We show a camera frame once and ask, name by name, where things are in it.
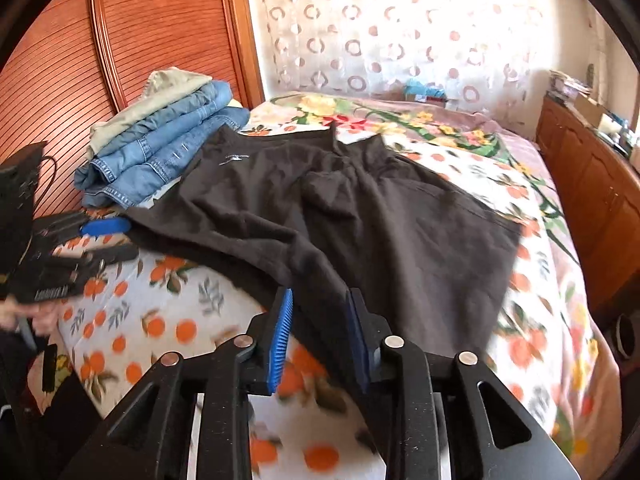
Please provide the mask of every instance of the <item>black device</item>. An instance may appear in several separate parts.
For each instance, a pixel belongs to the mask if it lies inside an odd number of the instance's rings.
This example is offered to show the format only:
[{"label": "black device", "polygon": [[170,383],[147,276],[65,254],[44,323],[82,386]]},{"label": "black device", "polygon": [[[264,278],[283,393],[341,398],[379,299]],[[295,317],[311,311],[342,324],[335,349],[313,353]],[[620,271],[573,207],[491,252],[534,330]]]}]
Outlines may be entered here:
[{"label": "black device", "polygon": [[[264,355],[272,345],[275,310],[255,316],[245,335],[215,352],[188,359],[164,354],[60,480],[84,480],[88,470],[96,480],[185,479],[198,393],[204,393],[204,405],[196,478],[249,480],[247,396],[270,392]],[[366,310],[357,289],[349,291],[346,310],[354,321],[358,383],[389,396],[394,407],[388,480],[440,478],[435,392],[443,399],[453,479],[579,480],[556,444],[476,355],[425,354],[393,336],[383,317]]]},{"label": "black device", "polygon": [[45,145],[28,144],[0,164],[0,300],[8,294],[19,303],[77,296],[105,266],[138,256],[132,244],[86,251],[79,258],[52,254],[58,245],[80,237],[92,219],[83,212],[33,219],[40,165],[51,160],[55,167],[55,160],[44,156]]}]

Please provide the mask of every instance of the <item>folded clothes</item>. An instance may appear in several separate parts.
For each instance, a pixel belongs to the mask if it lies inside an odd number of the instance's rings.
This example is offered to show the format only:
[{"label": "folded clothes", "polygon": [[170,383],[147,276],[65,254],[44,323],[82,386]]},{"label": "folded clothes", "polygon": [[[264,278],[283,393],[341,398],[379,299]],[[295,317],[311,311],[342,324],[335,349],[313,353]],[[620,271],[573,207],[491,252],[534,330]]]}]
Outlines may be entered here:
[{"label": "folded clothes", "polygon": [[228,83],[211,81],[111,139],[74,174],[74,185],[85,192],[82,205],[127,208],[180,176],[222,124],[239,130],[247,123],[249,111],[227,106],[231,100]]},{"label": "folded clothes", "polygon": [[152,72],[139,99],[108,121],[95,123],[91,127],[89,145],[86,147],[87,160],[91,160],[113,137],[132,124],[195,92],[211,79],[209,75],[187,72],[175,66]]}]

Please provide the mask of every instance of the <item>patterned curtain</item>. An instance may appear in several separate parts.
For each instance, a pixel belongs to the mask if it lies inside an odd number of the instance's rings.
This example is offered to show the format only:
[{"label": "patterned curtain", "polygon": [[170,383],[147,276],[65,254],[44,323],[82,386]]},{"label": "patterned curtain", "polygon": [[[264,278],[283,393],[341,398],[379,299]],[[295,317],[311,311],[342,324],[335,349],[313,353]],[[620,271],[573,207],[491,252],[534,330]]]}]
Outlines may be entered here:
[{"label": "patterned curtain", "polygon": [[[549,11],[555,5],[555,0],[254,0],[254,23],[267,94],[303,90],[396,100],[415,77],[444,88],[461,110],[483,111],[505,127],[527,126],[531,133],[537,123],[529,103],[532,72],[558,68],[549,66],[552,50],[559,48],[550,38],[558,34]],[[548,80],[537,81],[540,102]]]}]

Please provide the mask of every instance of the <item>wooden cabinet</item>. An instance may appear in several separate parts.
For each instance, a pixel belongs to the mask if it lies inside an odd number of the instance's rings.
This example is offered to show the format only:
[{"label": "wooden cabinet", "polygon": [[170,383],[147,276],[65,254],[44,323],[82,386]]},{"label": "wooden cabinet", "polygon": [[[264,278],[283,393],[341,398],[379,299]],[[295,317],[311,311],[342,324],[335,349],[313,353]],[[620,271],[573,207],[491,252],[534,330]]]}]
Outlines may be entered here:
[{"label": "wooden cabinet", "polygon": [[596,312],[640,269],[640,177],[548,98],[537,141],[580,259],[590,309]]},{"label": "wooden cabinet", "polygon": [[551,107],[542,108],[540,121],[538,123],[538,145],[540,152],[545,158],[546,166],[551,170],[553,166],[553,155],[557,151],[556,143],[561,140],[562,117],[557,110]]}]

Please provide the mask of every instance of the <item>cable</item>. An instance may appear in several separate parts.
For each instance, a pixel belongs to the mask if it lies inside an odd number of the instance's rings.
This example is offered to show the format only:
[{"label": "cable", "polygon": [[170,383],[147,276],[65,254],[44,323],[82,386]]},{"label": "cable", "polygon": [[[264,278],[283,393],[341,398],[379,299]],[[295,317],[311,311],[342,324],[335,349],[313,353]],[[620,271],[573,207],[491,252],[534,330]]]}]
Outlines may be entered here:
[{"label": "cable", "polygon": [[56,162],[56,159],[53,158],[51,155],[44,155],[42,157],[42,161],[44,162],[45,160],[50,160],[51,162],[53,162],[53,175],[51,175],[51,179],[49,180],[47,187],[44,189],[44,191],[40,195],[40,198],[36,201],[33,207],[34,210],[38,208],[38,206],[40,205],[40,202],[42,202],[42,199],[47,195],[47,193],[49,192],[49,189],[51,189],[51,186],[53,185],[53,181],[56,179],[56,174],[58,173],[58,163]]}]

